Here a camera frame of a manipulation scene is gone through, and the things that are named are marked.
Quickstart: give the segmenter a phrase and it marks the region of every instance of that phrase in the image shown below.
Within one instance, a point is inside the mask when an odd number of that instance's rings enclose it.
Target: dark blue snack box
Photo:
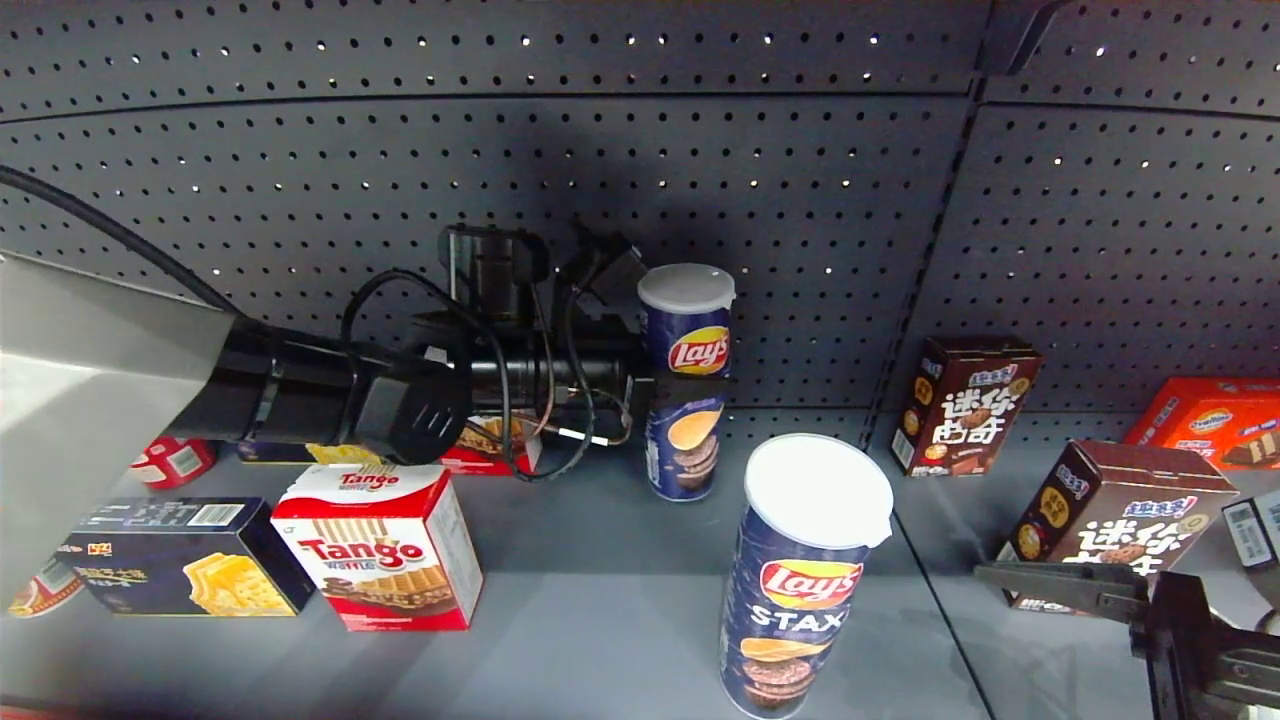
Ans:
[[[293,616],[315,587],[257,497],[110,500],[58,559],[118,615]]]

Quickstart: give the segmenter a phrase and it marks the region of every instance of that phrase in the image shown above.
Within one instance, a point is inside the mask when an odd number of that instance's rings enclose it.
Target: robotic arm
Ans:
[[[0,597],[31,578],[83,506],[157,436],[358,443],[425,464],[471,415],[503,416],[508,457],[521,410],[543,409],[544,427],[553,406],[585,416],[585,429],[559,429],[580,441],[564,464],[517,470],[547,480],[593,442],[608,445],[595,437],[593,396],[614,400],[630,427],[632,387],[653,377],[635,323],[618,314],[644,273],[621,236],[575,225],[579,249],[554,273],[544,318],[536,286],[552,273],[540,238],[447,228],[449,291],[388,270],[355,293],[334,341],[246,316],[128,228],[37,178],[0,165],[0,183],[110,234],[206,304],[0,254]],[[351,340],[361,304],[392,281],[421,286],[444,307],[417,316],[421,342],[410,351]],[[580,306],[599,316],[575,320]]]

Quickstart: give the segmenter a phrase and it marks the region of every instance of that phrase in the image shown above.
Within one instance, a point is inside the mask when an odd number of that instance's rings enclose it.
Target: store shelf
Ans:
[[[1146,666],[1130,656],[1123,625],[1011,610],[998,591],[970,577],[974,565],[995,559],[1068,438],[1114,439],[1126,419],[1133,416],[1029,414],[1018,419],[991,475],[890,475],[899,520],[997,719],[1151,716]],[[883,468],[896,468],[888,452],[893,423],[881,420],[870,454]],[[1029,432],[1033,421],[1037,429]],[[1280,487],[1280,473],[1233,473],[1230,479],[1243,496]],[[1210,605],[1236,625],[1252,629],[1267,610],[1221,523],[1175,569],[1203,578]]]
[[[113,618],[82,593],[0,620],[0,655],[23,659],[4,664],[4,693],[131,716],[741,717],[717,656],[735,480],[769,434],[855,436],[863,420],[785,415],[727,421],[719,484],[698,503],[654,496],[637,447],[544,487],[460,478],[486,570],[468,633],[351,634],[319,597],[292,620]],[[275,498],[297,471],[224,460],[174,492]],[[901,530],[868,575],[799,717],[987,717]]]

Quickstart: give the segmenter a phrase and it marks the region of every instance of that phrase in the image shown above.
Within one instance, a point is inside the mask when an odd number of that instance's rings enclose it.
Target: red and white box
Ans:
[[[312,465],[271,525],[348,630],[465,630],[484,577],[449,470]]]
[[[129,474],[150,489],[182,487],[204,475],[218,461],[209,441],[157,437],[129,465]]]

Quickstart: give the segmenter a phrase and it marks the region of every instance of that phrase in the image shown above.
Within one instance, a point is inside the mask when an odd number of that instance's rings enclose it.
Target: orange snack box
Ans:
[[[1124,441],[1192,450],[1220,470],[1280,468],[1280,378],[1169,378]]]

